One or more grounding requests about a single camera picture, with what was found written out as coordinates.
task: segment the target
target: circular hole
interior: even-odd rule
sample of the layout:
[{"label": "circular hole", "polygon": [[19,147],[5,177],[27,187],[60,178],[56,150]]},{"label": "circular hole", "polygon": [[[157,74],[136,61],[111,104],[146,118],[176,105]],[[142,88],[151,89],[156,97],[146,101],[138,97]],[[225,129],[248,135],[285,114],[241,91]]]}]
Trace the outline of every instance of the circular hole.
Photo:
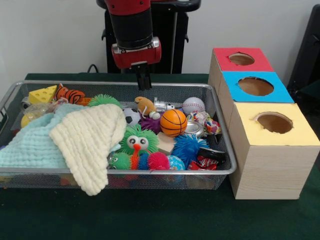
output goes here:
[{"label": "circular hole", "polygon": [[255,63],[255,59],[245,53],[237,52],[229,56],[229,59],[232,63],[241,66],[248,66]]},{"label": "circular hole", "polygon": [[264,112],[256,120],[272,133],[285,134],[293,128],[292,121],[278,112]]},{"label": "circular hole", "polygon": [[266,96],[274,91],[274,86],[267,80],[254,76],[245,77],[238,84],[242,91],[254,96]]}]

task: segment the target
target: brown plush toy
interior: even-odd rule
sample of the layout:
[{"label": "brown plush toy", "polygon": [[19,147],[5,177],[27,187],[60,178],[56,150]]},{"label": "brown plush toy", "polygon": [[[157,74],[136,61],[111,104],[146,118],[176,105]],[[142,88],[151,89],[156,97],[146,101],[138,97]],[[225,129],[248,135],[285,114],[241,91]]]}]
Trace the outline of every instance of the brown plush toy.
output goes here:
[{"label": "brown plush toy", "polygon": [[150,118],[157,120],[160,118],[160,113],[156,112],[157,109],[153,102],[146,97],[137,96],[134,101],[138,104],[138,110],[142,116],[149,116]]}]

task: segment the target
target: cream blanket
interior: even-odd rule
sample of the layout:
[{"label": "cream blanket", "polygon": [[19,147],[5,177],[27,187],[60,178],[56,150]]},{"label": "cream blanket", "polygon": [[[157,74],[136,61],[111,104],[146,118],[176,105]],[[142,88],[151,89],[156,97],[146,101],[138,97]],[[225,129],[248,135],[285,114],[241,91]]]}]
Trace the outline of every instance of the cream blanket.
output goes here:
[{"label": "cream blanket", "polygon": [[123,139],[126,126],[120,107],[102,104],[67,114],[49,133],[77,184],[89,196],[108,184],[107,156]]}]

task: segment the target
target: white wall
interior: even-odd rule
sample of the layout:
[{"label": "white wall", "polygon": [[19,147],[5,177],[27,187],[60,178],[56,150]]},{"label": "white wall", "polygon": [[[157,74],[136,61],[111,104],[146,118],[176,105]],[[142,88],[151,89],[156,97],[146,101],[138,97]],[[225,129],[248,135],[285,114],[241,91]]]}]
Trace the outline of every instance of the white wall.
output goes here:
[{"label": "white wall", "polygon": [[95,0],[0,0],[0,97],[5,76],[14,83],[27,73],[86,72],[90,64],[106,72],[104,12]]},{"label": "white wall", "polygon": [[207,73],[214,47],[257,47],[287,84],[319,0],[202,0],[189,13],[184,73]]},{"label": "white wall", "polygon": [[[319,0],[202,0],[189,13],[183,72],[208,73],[213,47],[260,47],[285,83]],[[27,73],[106,67],[95,0],[0,0],[0,98]]]}]

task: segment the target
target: red box top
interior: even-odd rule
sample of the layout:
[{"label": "red box top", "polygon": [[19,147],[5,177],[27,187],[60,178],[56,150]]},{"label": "red box top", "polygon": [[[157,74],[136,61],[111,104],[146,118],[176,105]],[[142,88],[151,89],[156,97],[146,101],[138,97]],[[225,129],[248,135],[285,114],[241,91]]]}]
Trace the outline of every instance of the red box top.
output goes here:
[{"label": "red box top", "polygon": [[214,48],[221,71],[225,72],[274,72],[260,48]]}]

